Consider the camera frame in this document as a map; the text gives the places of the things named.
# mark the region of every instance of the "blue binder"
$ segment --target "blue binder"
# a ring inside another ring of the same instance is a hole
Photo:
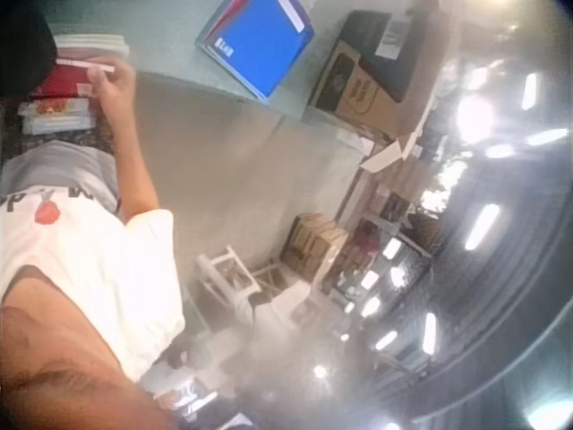
[[[202,45],[259,99],[267,99],[313,35],[296,0],[247,0]]]

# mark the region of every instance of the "gray floor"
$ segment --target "gray floor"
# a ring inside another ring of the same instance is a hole
[[[144,156],[175,214],[175,258],[191,285],[201,253],[234,247],[247,263],[277,255],[296,214],[334,217],[362,155],[265,107],[140,78]]]

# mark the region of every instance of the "hand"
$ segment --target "hand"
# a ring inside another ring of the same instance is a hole
[[[115,57],[91,58],[94,63],[113,65],[115,72],[106,74],[99,67],[88,69],[88,79],[94,95],[99,99],[104,115],[114,133],[135,127],[133,102],[135,100],[135,71],[124,61]]]

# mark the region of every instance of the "gray shorts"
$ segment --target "gray shorts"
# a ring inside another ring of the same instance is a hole
[[[106,210],[117,212],[115,160],[102,150],[51,141],[6,162],[0,196],[34,185],[79,186],[93,194]]]

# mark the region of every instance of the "white t-shirt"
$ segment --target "white t-shirt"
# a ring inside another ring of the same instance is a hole
[[[0,200],[0,226],[0,297],[22,266],[36,266],[83,311],[132,381],[184,328],[171,212],[124,225],[81,188],[34,186]]]

